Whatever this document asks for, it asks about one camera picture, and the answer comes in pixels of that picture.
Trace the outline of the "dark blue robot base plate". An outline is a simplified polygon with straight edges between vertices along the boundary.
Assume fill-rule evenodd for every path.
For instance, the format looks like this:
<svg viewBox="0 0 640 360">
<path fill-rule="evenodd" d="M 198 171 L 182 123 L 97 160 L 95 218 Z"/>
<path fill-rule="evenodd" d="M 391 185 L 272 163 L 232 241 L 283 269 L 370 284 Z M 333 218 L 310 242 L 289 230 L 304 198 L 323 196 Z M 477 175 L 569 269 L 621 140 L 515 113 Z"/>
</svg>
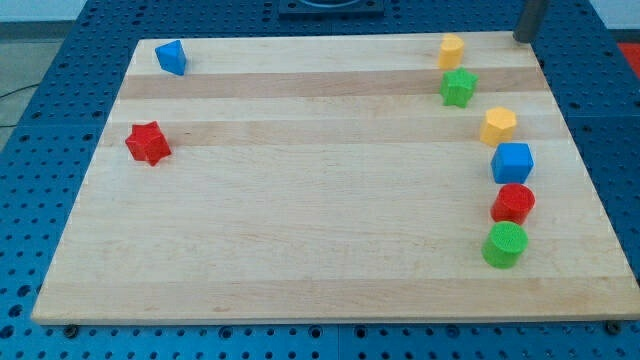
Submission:
<svg viewBox="0 0 640 360">
<path fill-rule="evenodd" d="M 383 14 L 384 0 L 281 0 L 278 4 L 280 18 Z"/>
</svg>

